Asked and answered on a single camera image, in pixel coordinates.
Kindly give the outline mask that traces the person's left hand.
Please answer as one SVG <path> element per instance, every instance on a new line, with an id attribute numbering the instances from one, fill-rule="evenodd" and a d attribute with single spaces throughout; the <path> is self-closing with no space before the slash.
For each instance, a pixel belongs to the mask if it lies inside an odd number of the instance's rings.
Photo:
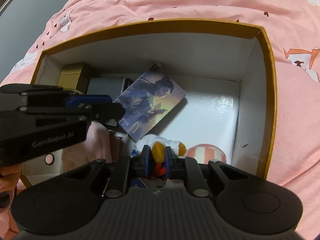
<path id="1" fill-rule="evenodd" d="M 21 169 L 22 164 L 1 167 L 1 213 L 7 211 L 12 204 Z"/>

